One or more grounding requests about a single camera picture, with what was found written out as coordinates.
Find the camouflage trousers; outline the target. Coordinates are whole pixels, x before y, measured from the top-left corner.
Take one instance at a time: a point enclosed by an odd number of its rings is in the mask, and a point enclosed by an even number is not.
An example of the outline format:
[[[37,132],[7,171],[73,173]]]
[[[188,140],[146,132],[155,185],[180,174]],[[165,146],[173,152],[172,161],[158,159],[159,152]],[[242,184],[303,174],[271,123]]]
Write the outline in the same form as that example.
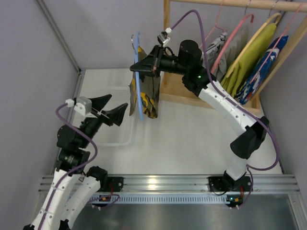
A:
[[[160,82],[161,77],[150,77],[139,74],[140,95],[142,102],[142,112],[148,118],[156,119],[158,117]],[[132,73],[132,79],[129,84],[130,89],[130,116],[134,113],[137,104],[137,88],[135,72]]]

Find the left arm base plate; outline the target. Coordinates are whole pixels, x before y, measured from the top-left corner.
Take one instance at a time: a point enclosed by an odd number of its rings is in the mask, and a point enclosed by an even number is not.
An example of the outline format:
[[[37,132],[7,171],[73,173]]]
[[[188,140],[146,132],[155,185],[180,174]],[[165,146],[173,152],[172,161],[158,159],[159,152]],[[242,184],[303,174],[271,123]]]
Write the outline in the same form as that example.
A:
[[[120,176],[109,176],[105,187],[105,192],[120,192],[124,185],[124,178]]]

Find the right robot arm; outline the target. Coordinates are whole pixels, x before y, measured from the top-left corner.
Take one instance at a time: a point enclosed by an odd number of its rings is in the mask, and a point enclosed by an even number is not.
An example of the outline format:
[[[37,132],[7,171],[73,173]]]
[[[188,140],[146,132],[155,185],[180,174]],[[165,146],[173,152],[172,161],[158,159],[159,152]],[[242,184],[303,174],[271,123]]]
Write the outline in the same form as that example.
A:
[[[235,191],[251,182],[246,173],[253,152],[259,149],[268,132],[266,117],[250,115],[223,89],[216,78],[202,65],[202,52],[196,42],[184,40],[178,55],[167,54],[166,47],[155,45],[150,54],[149,72],[160,71],[181,74],[184,86],[199,99],[213,107],[233,128],[237,137],[230,143],[234,154],[223,176],[211,177],[212,191]]]

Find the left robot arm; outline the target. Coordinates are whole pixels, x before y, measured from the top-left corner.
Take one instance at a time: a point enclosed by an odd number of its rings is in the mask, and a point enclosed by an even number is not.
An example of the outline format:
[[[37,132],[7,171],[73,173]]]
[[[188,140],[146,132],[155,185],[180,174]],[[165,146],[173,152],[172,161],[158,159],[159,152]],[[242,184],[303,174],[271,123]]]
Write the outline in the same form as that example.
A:
[[[99,128],[103,124],[109,127],[122,124],[128,104],[105,111],[111,97],[111,94],[96,98],[76,97],[67,99],[56,109],[64,125],[57,133],[60,153],[53,181],[38,215],[24,226],[25,230],[70,230],[90,202],[107,201],[105,207],[110,207],[119,200],[107,170],[92,166],[84,172],[85,166],[98,154],[93,137]]]

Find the light blue hanger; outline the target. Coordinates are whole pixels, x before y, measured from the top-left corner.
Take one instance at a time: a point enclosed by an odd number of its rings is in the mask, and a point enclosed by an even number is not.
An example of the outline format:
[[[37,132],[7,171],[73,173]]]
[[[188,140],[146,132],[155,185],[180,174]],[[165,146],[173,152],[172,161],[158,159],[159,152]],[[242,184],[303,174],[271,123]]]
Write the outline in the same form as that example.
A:
[[[139,56],[138,56],[138,48],[140,44],[140,39],[139,39],[140,33],[136,32],[131,36],[132,44],[133,44],[133,49],[134,49],[134,61],[135,64],[139,62]],[[139,72],[135,72],[135,84],[136,84],[136,92],[137,92],[137,106],[138,106],[138,111],[139,111],[139,117],[140,121],[144,121],[143,117],[143,112],[142,112],[142,100],[141,100],[141,87],[140,87],[140,77],[139,77]]]

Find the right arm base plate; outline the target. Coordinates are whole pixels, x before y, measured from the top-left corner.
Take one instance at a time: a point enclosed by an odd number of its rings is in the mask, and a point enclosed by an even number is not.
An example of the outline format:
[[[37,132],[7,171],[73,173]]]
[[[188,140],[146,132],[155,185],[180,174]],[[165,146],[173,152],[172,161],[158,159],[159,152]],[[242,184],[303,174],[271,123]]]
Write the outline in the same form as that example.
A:
[[[250,190],[251,178],[249,176],[242,176],[238,180],[232,179],[227,174],[223,176],[211,176],[209,180],[209,190],[211,192],[244,192]]]

